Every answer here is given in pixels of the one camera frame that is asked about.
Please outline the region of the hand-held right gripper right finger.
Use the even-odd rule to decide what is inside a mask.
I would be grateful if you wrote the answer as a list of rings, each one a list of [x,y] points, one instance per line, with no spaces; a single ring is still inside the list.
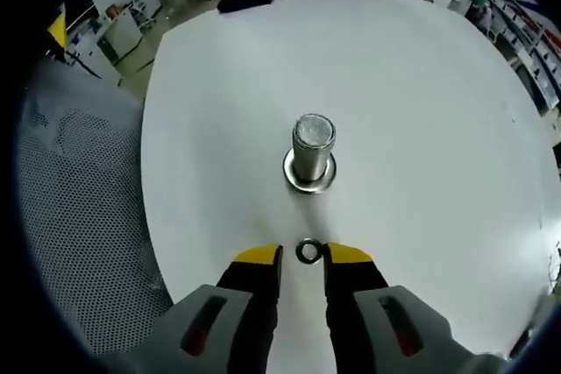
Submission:
[[[446,319],[373,259],[340,243],[323,246],[326,321],[338,373],[450,373],[457,346]]]

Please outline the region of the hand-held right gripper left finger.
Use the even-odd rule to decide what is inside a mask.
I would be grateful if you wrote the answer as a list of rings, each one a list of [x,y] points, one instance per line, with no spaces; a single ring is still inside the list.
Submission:
[[[283,248],[238,254],[215,285],[174,304],[131,351],[136,373],[263,373],[277,326]]]

